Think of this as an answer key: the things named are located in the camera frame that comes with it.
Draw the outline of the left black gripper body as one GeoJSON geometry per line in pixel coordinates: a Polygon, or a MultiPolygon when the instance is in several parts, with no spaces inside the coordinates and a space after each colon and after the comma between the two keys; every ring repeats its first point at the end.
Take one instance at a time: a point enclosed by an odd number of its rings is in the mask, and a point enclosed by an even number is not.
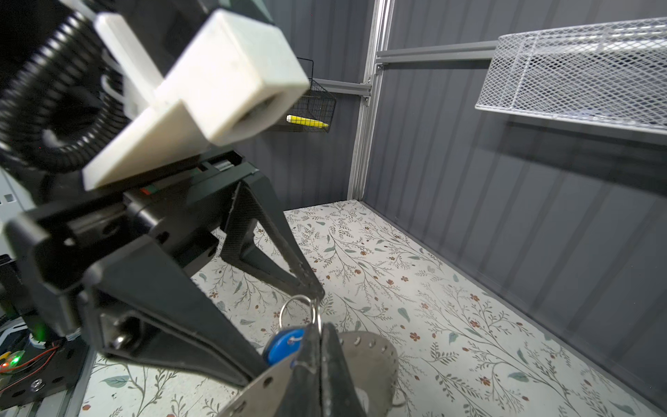
{"type": "Polygon", "coordinates": [[[192,280],[222,249],[239,182],[257,172],[233,151],[217,152],[19,215],[7,229],[14,257],[3,263],[5,310],[40,341],[83,337],[83,273],[142,236],[192,280]]]}

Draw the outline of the yellow marker pen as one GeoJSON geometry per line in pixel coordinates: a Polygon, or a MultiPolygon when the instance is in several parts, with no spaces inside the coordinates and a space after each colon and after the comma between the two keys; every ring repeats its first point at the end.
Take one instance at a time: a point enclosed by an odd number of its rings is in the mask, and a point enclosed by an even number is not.
{"type": "Polygon", "coordinates": [[[287,115],[286,116],[286,122],[290,123],[290,124],[295,124],[295,125],[314,128],[314,129],[327,130],[329,128],[328,123],[324,123],[322,121],[315,120],[315,119],[312,119],[312,118],[303,117],[303,116],[287,115]]]}

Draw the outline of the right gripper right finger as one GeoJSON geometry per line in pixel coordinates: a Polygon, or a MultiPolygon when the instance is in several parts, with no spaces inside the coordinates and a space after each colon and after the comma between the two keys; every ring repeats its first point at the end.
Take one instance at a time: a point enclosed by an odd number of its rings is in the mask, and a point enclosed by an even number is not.
{"type": "Polygon", "coordinates": [[[326,323],[321,331],[321,415],[366,416],[340,345],[335,326],[326,323]]]}

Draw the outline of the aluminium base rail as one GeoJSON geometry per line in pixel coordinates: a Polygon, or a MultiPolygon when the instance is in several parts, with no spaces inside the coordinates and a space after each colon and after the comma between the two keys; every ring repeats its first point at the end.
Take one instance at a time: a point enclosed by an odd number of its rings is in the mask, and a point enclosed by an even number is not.
{"type": "Polygon", "coordinates": [[[3,416],[76,416],[97,354],[82,342],[67,343],[25,374],[1,379],[3,416]]]}

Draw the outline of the blue key tag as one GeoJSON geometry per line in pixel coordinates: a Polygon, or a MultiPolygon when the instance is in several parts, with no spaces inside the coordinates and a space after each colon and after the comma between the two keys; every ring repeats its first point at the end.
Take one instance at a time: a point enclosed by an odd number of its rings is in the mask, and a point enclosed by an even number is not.
{"type": "Polygon", "coordinates": [[[302,344],[305,327],[283,328],[273,335],[262,351],[262,358],[270,367],[296,353],[302,344]]]}

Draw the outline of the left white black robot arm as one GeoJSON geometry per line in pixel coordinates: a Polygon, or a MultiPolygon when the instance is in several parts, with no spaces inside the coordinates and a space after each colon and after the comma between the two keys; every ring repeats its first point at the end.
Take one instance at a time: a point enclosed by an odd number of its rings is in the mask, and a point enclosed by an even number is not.
{"type": "Polygon", "coordinates": [[[192,277],[214,257],[288,295],[324,290],[274,189],[234,144],[310,78],[260,1],[114,1],[69,16],[1,95],[1,165],[36,206],[1,283],[37,337],[245,387],[267,363],[192,277]]]}

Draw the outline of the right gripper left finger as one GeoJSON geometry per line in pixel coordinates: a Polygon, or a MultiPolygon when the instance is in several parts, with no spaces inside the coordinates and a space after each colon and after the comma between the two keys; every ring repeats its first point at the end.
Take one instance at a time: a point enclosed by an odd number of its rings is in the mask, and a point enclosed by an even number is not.
{"type": "Polygon", "coordinates": [[[321,331],[317,325],[308,325],[276,416],[322,416],[323,359],[321,331]]]}

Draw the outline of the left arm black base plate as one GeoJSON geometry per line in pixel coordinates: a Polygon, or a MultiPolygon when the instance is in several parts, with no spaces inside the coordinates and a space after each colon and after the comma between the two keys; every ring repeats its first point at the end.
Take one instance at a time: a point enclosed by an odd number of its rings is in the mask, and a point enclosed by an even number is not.
{"type": "Polygon", "coordinates": [[[89,347],[81,340],[63,342],[38,353],[30,347],[18,369],[1,374],[1,410],[23,406],[76,386],[89,347]]]}

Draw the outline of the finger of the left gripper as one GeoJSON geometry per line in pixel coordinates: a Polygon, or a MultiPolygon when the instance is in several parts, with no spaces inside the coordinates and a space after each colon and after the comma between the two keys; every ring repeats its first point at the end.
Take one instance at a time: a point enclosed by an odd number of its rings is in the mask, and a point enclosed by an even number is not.
{"type": "Polygon", "coordinates": [[[83,337],[130,364],[187,371],[245,387],[267,364],[176,261],[142,236],[85,270],[83,337]]]}
{"type": "Polygon", "coordinates": [[[234,191],[220,256],[287,295],[319,302],[325,290],[300,249],[269,179],[257,172],[234,191]]]}

